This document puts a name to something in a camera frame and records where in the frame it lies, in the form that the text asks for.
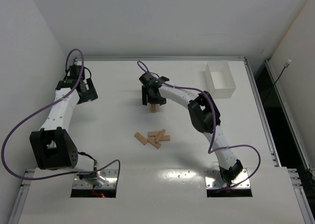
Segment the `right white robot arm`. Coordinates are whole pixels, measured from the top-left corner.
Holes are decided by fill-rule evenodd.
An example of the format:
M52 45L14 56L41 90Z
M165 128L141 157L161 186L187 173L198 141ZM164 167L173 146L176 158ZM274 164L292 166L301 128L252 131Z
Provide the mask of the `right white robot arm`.
M172 100L189 112L193 127L210 142L208 153L214 152L222 179L231 185L242 172L243 166L234 155L221 129L220 112L207 91L167 84L169 79L155 78L149 73L139 77L142 83L142 104L166 104Z

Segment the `white rectangular box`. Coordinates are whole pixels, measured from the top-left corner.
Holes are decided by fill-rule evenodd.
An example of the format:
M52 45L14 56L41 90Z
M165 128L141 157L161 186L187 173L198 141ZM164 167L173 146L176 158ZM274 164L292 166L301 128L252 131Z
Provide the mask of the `white rectangular box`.
M204 75L208 92L213 99L232 97L236 85L228 61L207 62Z

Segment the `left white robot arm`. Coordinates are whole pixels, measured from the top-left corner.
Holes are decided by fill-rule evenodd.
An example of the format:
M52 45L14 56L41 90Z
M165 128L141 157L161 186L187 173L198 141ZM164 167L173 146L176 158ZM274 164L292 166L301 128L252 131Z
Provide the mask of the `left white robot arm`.
M68 134L70 120L76 105L98 98L91 78L86 78L84 68L72 65L55 91L55 105L38 131L30 134L31 147L42 170L75 171L82 179L94 179L96 160L79 152Z

